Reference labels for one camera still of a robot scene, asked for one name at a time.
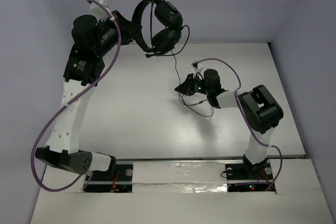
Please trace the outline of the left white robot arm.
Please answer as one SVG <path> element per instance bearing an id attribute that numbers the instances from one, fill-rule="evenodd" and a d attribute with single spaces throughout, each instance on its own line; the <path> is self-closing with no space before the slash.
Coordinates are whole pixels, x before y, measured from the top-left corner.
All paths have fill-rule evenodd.
<path id="1" fill-rule="evenodd" d="M 84 115 L 98 82 L 111 70 L 103 57 L 113 48 L 133 42 L 142 26 L 125 19 L 117 10 L 107 18 L 97 20 L 92 15 L 82 15 L 73 22 L 73 46 L 63 75 L 63 94 L 60 110 L 43 128 L 54 125 L 45 146 L 35 142 L 30 162 L 35 160 L 77 175 L 98 171 L 105 179 L 116 175 L 115 158 L 107 154 L 83 151 L 79 135 Z"/>

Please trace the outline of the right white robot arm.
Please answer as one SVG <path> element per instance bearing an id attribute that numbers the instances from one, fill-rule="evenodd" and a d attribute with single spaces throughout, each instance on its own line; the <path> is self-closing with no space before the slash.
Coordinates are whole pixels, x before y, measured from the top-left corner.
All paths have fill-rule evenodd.
<path id="1" fill-rule="evenodd" d="M 203 74 L 188 74 L 174 90 L 185 96 L 200 93 L 213 108 L 237 108 L 241 112 L 250 131 L 249 143 L 241 163 L 226 165 L 227 179 L 257 180 L 266 173 L 270 137 L 283 118 L 283 110 L 264 85 L 243 93 L 225 90 L 218 72 L 207 69 Z"/>

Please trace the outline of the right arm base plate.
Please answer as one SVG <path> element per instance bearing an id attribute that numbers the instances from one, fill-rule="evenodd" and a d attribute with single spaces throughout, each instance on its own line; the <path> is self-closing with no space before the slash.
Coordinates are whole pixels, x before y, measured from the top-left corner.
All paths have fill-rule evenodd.
<path id="1" fill-rule="evenodd" d="M 274 175 L 269 162 L 254 172 L 250 172 L 243 163 L 229 163 L 225 165 L 221 177 L 226 179 L 229 193 L 276 191 L 272 183 Z"/>

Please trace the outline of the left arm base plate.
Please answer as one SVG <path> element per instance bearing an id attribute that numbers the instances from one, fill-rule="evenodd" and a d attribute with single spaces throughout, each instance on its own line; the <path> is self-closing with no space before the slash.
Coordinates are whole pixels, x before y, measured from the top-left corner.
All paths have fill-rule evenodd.
<path id="1" fill-rule="evenodd" d="M 86 176 L 84 191 L 87 193 L 131 193 L 133 182 L 133 164 L 117 164 L 113 175 L 95 171 L 90 178 Z"/>

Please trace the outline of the black headphones with cable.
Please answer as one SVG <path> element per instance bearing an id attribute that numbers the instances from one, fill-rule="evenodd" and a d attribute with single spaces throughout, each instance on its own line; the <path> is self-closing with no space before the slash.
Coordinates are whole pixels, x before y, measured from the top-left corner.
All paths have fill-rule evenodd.
<path id="1" fill-rule="evenodd" d="M 146 58 L 152 57 L 173 57 L 177 61 L 173 52 L 175 45 L 182 37 L 184 28 L 190 30 L 188 25 L 183 24 L 183 17 L 179 10 L 166 0 L 142 0 L 133 12 L 131 21 L 137 25 L 142 25 L 142 17 L 147 6 L 150 6 L 150 43 L 144 40 L 142 31 L 135 38 L 136 44 L 144 51 Z M 156 18 L 164 29 L 155 35 L 153 34 L 153 18 Z"/>

